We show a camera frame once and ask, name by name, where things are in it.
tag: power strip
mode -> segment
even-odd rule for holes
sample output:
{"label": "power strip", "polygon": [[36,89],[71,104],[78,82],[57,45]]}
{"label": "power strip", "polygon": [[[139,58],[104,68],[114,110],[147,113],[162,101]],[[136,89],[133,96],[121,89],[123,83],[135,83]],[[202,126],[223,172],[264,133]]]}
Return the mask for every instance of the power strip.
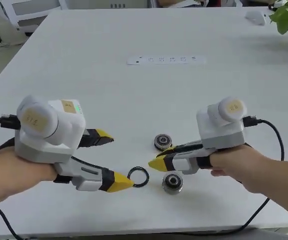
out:
{"label": "power strip", "polygon": [[205,64],[206,58],[197,55],[183,56],[134,56],[127,60],[127,65],[153,64]]}

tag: o-ring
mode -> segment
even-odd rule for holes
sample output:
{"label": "o-ring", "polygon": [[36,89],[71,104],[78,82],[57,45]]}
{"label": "o-ring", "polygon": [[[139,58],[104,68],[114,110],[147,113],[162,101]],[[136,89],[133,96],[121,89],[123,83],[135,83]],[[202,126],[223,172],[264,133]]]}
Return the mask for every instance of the o-ring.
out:
{"label": "o-ring", "polygon": [[129,170],[129,173],[127,175],[127,178],[130,179],[130,176],[131,174],[134,172],[134,171],[142,171],[143,173],[145,173],[146,175],[146,180],[143,182],[143,183],[140,183],[140,184],[134,184],[133,187],[134,188],[141,188],[143,186],[145,186],[146,184],[148,184],[148,181],[149,181],[149,174],[148,174],[148,171],[141,167],[141,166],[136,166],[136,167],[133,167],[132,169]]}

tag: beige label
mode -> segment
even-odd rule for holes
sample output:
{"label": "beige label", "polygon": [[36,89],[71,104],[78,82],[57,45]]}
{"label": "beige label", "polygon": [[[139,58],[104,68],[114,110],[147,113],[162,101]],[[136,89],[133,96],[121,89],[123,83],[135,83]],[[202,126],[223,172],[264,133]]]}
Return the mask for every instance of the beige label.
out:
{"label": "beige label", "polygon": [[25,111],[21,122],[27,124],[32,129],[40,133],[45,129],[48,124],[48,120],[46,117],[40,115],[38,112],[35,112],[31,108]]}
{"label": "beige label", "polygon": [[239,100],[233,100],[227,104],[226,110],[230,113],[233,114],[238,111],[243,110],[243,105]]}
{"label": "beige label", "polygon": [[76,113],[76,109],[72,101],[62,100],[62,104],[63,104],[65,112],[70,113],[70,114]]}

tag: hand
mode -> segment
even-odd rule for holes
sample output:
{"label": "hand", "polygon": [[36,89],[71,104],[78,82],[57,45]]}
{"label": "hand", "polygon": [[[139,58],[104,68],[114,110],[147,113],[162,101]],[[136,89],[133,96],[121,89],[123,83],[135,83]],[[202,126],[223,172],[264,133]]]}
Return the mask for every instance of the hand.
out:
{"label": "hand", "polygon": [[226,151],[215,152],[210,156],[214,177],[230,176],[241,182],[251,193],[258,192],[257,173],[269,161],[255,149],[241,145]]}
{"label": "hand", "polygon": [[0,201],[57,176],[50,164],[29,162],[16,156],[14,147],[0,150]]}

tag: plant leaf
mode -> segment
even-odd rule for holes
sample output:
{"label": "plant leaf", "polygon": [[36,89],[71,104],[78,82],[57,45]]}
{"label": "plant leaf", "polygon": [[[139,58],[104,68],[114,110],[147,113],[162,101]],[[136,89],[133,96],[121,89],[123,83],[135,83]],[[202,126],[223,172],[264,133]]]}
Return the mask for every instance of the plant leaf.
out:
{"label": "plant leaf", "polygon": [[270,15],[269,18],[273,21],[273,22],[277,22],[280,18],[281,15],[284,14],[285,11],[287,11],[288,6],[281,6],[279,7],[276,12],[274,12],[274,14]]}
{"label": "plant leaf", "polygon": [[284,34],[288,31],[288,10],[284,10],[282,11],[281,14],[278,15],[276,24],[277,24],[277,31],[280,34]]}

